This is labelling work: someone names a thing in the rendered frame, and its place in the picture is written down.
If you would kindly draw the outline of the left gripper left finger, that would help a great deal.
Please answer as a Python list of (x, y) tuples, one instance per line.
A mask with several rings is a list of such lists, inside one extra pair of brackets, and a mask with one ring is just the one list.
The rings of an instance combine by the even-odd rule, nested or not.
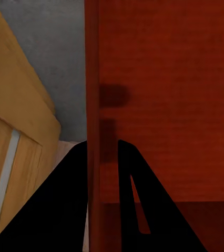
[(66, 154), (0, 233), (0, 252), (83, 252), (87, 141)]

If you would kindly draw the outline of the storage box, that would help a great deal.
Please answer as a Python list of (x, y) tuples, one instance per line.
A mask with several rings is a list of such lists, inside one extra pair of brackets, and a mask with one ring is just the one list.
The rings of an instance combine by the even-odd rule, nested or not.
[(224, 0), (84, 0), (84, 10), (89, 252), (122, 252), (119, 140), (207, 252), (224, 252)]

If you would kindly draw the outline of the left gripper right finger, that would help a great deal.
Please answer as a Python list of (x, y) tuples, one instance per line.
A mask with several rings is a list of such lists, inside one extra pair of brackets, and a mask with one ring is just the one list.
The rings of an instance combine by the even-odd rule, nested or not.
[[(122, 252), (207, 252), (137, 147), (118, 142)], [(150, 234), (139, 231), (132, 176)]]

